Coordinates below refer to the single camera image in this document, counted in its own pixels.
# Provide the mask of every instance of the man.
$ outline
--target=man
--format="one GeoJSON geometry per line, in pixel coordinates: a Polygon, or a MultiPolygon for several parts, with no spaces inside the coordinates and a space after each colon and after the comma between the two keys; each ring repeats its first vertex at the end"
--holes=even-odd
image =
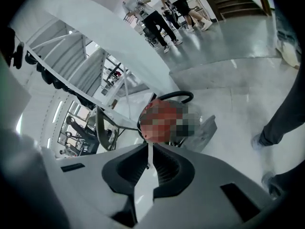
{"type": "MultiPolygon", "coordinates": [[[[283,59],[292,67],[299,68],[301,61],[301,49],[297,36],[286,17],[278,7],[275,7],[277,28],[277,50],[283,59]]],[[[261,134],[252,139],[252,147],[262,150],[278,144],[283,136],[297,129],[305,123],[305,69],[300,70],[288,96],[278,108],[270,122],[264,127],[261,134]]],[[[268,172],[263,176],[262,184],[276,197],[284,192],[300,187],[305,172],[305,161],[294,169],[279,175],[268,172]]]]}
{"type": "Polygon", "coordinates": [[[172,24],[177,30],[180,29],[180,25],[177,23],[177,14],[173,14],[169,10],[166,10],[165,7],[161,7],[162,15],[166,18],[169,24],[172,24]]]}
{"type": "MultiPolygon", "coordinates": [[[[163,6],[166,8],[165,0],[161,0],[161,1],[162,1],[163,6]]],[[[191,16],[203,23],[203,27],[201,29],[202,31],[207,30],[212,25],[211,21],[206,20],[196,11],[191,10],[187,3],[187,0],[169,0],[169,1],[177,8],[178,12],[184,16],[184,18],[188,24],[188,27],[189,27],[188,32],[194,31],[194,29],[192,27],[191,16]]]]}
{"type": "Polygon", "coordinates": [[[171,30],[163,17],[152,7],[147,5],[151,0],[124,0],[123,8],[127,16],[136,16],[143,24],[153,33],[161,45],[164,47],[164,53],[169,51],[169,46],[163,39],[162,35],[158,31],[156,25],[159,25],[172,39],[174,45],[179,45],[182,41],[178,40],[171,30]]]}

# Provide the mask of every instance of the reflective floor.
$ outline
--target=reflective floor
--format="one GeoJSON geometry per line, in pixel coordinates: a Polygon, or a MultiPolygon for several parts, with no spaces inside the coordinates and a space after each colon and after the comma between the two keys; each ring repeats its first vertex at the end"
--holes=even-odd
{"type": "Polygon", "coordinates": [[[215,23],[202,32],[196,28],[188,33],[183,29],[175,32],[183,40],[177,47],[159,55],[171,72],[189,69],[211,62],[254,57],[280,57],[275,50],[275,26],[273,18],[245,16],[215,23]]]}
{"type": "MultiPolygon", "coordinates": [[[[234,18],[206,32],[176,31],[183,44],[172,45],[167,54],[157,49],[180,89],[194,93],[189,104],[201,109],[203,119],[216,116],[218,129],[202,153],[224,160],[259,185],[266,171],[286,172],[305,157],[305,125],[278,145],[260,152],[251,147],[252,137],[272,118],[297,75],[275,50],[274,27],[272,18],[234,18]]],[[[130,133],[128,138],[138,137],[130,133]]],[[[137,184],[139,220],[153,204],[156,182],[150,169],[137,184]]]]}

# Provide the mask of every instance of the staircase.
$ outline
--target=staircase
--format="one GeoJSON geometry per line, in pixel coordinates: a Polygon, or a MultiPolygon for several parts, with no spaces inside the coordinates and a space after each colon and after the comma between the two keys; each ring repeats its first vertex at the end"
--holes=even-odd
{"type": "Polygon", "coordinates": [[[246,15],[266,15],[252,0],[214,0],[214,2],[226,19],[246,15]]]}

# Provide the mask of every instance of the shoe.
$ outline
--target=shoe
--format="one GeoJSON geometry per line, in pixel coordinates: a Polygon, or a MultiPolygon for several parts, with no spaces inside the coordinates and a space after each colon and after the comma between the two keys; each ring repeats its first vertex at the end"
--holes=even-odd
{"type": "Polygon", "coordinates": [[[275,48],[281,53],[282,58],[287,64],[297,69],[300,68],[300,62],[297,59],[296,50],[293,45],[277,39],[275,48]]]}
{"type": "Polygon", "coordinates": [[[268,171],[266,174],[263,175],[262,185],[266,191],[269,191],[269,188],[271,185],[271,178],[273,178],[274,176],[275,176],[275,174],[272,171],[268,171]]]}
{"type": "Polygon", "coordinates": [[[212,24],[213,22],[207,20],[201,30],[206,31],[212,24]]]}
{"type": "Polygon", "coordinates": [[[276,181],[273,179],[275,173],[268,171],[262,177],[263,188],[270,194],[270,197],[275,200],[281,195],[284,194],[284,191],[276,184],[276,181]]]}
{"type": "Polygon", "coordinates": [[[194,32],[195,30],[193,28],[191,29],[186,29],[187,32],[194,32]]]}
{"type": "Polygon", "coordinates": [[[181,43],[182,43],[183,41],[180,41],[180,40],[178,40],[178,39],[176,39],[176,40],[173,40],[173,44],[174,45],[180,45],[181,43]]]}
{"type": "Polygon", "coordinates": [[[255,137],[253,137],[251,141],[251,145],[254,150],[262,150],[264,147],[266,147],[259,142],[260,136],[261,136],[260,134],[256,135],[255,137]]]}
{"type": "Polygon", "coordinates": [[[167,53],[169,50],[170,50],[170,47],[169,47],[169,46],[165,46],[165,47],[164,47],[164,53],[167,53]]]}

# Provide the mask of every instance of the pixelated blur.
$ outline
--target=pixelated blur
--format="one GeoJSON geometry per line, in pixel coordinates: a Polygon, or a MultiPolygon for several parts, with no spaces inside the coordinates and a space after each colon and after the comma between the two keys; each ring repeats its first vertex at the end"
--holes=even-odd
{"type": "Polygon", "coordinates": [[[200,117],[189,113],[188,107],[180,102],[155,99],[141,113],[140,125],[147,141],[177,142],[194,134],[200,126],[200,117]]]}

